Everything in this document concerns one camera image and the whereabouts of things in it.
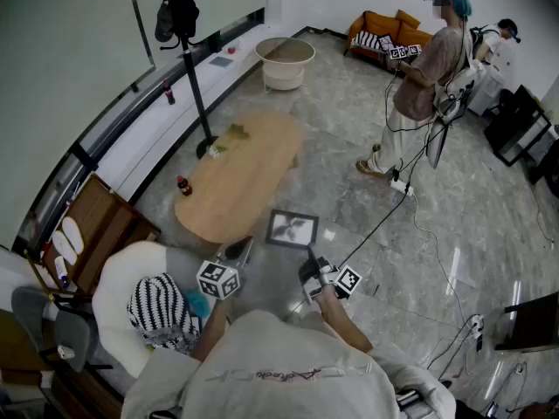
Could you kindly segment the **dark wooden side table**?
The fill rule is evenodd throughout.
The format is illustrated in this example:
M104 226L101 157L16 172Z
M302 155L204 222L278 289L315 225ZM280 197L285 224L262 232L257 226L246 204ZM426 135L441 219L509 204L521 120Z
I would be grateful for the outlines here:
M559 292L508 306L504 313L514 313L514 321L495 351L533 353L559 348Z

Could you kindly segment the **white slipper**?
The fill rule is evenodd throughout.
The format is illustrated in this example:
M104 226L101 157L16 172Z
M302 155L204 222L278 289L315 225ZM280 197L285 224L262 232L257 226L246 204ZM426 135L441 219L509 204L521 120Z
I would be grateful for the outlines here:
M62 231L55 230L53 232L52 244L59 255L62 256L69 265L75 265L78 258L77 253Z
M62 220L61 229L74 251L78 255L81 254L85 248L85 243L77 222L72 217L65 216Z

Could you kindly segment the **black coat rack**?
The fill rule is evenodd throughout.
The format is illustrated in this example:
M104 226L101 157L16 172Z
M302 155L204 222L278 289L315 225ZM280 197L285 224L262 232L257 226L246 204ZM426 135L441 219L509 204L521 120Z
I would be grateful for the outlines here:
M166 0L166 1L170 5L172 16L173 16L175 0ZM202 94L197 81L195 66L190 51L190 47L194 46L194 44L190 42L190 38L179 37L177 34L175 34L174 36L177 37L178 42L177 45L173 46L173 48L177 48L178 46L182 47L183 62L185 64L187 76L190 81L190 87L197 107L200 124L202 125L204 131L205 138L198 144L196 149L197 158L201 160L204 157L204 155L207 154L208 147L215 143L215 141L217 140L217 136L211 134L210 125L207 120Z

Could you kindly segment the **person's right forearm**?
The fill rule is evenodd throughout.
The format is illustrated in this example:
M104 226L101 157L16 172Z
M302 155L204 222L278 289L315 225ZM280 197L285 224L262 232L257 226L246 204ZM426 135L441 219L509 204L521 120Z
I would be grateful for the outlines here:
M366 335L348 316L341 301L328 285L315 297L326 323L351 347L367 354L373 349Z

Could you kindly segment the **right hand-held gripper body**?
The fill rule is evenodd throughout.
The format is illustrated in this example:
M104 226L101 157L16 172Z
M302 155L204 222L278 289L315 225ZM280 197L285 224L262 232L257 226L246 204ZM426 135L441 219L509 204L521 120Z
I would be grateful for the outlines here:
M361 283L362 276L351 267L341 269L332 265L326 258L310 258L299 270L306 302L311 305L327 285L332 285L338 299L348 299Z

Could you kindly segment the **orange cushion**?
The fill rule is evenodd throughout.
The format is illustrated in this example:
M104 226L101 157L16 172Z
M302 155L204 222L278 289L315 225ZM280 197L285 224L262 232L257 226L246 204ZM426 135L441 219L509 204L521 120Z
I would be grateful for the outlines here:
M412 29L416 30L420 25L420 21L411 16L410 14L406 13L403 10L399 10L395 16L395 19L399 20L402 23L409 25Z

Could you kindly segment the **person's left forearm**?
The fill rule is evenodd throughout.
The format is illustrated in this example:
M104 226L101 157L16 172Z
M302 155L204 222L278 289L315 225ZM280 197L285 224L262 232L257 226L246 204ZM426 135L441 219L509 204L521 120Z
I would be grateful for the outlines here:
M223 337L226 327L229 324L228 315L231 310L232 301L233 298L228 298L216 302L197 345L190 354L193 359L204 362L215 345Z

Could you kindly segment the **teal plush toy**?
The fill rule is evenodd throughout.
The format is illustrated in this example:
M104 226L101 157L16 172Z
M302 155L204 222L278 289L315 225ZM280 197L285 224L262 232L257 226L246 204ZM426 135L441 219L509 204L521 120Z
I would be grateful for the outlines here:
M206 320L210 317L213 304L202 292L198 290L188 291L185 295L185 300L191 316L197 317L200 320Z

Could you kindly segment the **orange sofa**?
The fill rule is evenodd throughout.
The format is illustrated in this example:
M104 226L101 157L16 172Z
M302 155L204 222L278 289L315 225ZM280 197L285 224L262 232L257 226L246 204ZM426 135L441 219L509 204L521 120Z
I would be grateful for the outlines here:
M390 34L395 47L404 46L405 48L409 45L421 45L421 48L425 48L433 37L432 34L421 31L418 28L416 30L412 29L409 25L395 19L395 17L383 16L370 10L364 11L349 28L343 55L352 52L364 56L365 58L370 58L384 69L388 68L387 62L389 52L372 52L361 48L350 47L352 38L359 31L368 31L378 36Z

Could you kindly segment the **striped black-white blanket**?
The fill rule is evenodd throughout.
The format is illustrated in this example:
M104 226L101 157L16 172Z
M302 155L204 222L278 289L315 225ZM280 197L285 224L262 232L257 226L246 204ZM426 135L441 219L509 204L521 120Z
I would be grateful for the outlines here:
M383 37L368 31L359 31L351 40L351 48L361 48L372 52L384 52Z

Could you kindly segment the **round white side table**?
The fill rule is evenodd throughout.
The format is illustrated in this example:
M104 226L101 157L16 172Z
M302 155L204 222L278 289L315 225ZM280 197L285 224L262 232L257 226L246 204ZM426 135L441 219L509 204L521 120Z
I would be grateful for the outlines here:
M292 91L302 86L315 57L315 48L298 38L268 38L259 42L254 52L262 62L266 91Z

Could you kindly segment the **black bag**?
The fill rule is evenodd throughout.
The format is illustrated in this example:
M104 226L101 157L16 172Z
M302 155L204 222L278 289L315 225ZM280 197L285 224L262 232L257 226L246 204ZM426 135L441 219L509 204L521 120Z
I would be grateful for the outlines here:
M173 9L175 34L179 37L195 37L199 13L200 10L194 0L175 0Z

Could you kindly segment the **wooden shoe rack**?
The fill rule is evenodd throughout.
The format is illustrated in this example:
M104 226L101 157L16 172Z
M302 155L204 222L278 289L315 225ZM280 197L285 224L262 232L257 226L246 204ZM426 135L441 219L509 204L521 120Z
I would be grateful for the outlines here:
M85 243L75 265L66 262L68 287L64 288L57 277L54 259L60 255L52 244L52 235L39 255L24 253L47 295L92 296L108 258L132 243L154 241L161 233L97 175L87 179L62 220L65 216L77 222ZM62 220L55 230L62 231Z

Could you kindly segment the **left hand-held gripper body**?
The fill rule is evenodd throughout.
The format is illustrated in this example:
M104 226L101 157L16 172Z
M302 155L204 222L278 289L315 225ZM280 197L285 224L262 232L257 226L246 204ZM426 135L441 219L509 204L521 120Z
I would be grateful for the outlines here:
M245 282L245 260L216 255L204 260L197 271L200 292L208 297L226 300L237 297Z

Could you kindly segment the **plastic cup with straw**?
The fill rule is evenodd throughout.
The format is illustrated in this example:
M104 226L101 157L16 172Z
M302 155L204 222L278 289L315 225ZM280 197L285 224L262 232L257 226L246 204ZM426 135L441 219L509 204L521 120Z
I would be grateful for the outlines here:
M66 208L69 208L70 205L75 201L76 197L80 193L84 184L85 184L85 181L78 182L76 184L75 188L72 190L72 192L70 193L70 195L66 199Z

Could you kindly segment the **white cabinet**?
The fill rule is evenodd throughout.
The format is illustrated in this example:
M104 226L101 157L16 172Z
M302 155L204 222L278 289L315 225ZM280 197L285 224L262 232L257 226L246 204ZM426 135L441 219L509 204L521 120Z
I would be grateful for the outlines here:
M486 110L495 107L500 93L512 83L514 74L514 48L512 43L500 39L488 64L482 64L484 72L480 82L474 87L467 108L481 116Z

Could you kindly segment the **grey cap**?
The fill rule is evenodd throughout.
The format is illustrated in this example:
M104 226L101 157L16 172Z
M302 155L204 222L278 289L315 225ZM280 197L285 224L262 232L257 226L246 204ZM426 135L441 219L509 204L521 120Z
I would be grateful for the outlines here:
M169 42L175 35L174 21L169 3L163 0L156 15L155 39L160 43Z

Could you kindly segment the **person's white shirt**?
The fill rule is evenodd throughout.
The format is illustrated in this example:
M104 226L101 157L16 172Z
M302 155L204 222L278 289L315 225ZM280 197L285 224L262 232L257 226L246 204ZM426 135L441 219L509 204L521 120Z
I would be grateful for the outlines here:
M159 348L128 391L121 419L171 410L180 419L403 419L397 392L413 389L433 419L456 402L392 344L369 352L309 313L299 324L256 310L238 318L203 361Z

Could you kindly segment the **wooden coffee table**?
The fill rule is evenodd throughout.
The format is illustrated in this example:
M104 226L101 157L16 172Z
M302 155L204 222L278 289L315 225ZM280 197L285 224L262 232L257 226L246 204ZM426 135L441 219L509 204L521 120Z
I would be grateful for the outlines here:
M250 111L233 123L251 137L237 140L226 130L214 144L228 150L216 159L205 155L188 177L192 194L175 201L179 223L214 244L248 235L303 142L300 123L287 113Z

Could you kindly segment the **striped knitted pillow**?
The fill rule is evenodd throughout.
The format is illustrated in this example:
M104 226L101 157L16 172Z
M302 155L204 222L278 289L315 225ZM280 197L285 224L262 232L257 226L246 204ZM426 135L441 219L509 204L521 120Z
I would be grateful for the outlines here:
M189 355L200 336L200 321L190 314L168 273L142 278L127 305L128 317L149 350L167 348Z

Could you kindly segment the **white tube with blue cap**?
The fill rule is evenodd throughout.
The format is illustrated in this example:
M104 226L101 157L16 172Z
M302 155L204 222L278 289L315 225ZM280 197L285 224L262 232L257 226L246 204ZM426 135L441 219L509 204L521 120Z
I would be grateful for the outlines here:
M69 286L68 271L66 269L66 261L62 256L57 256L54 259L55 269L58 280L62 283L64 288Z

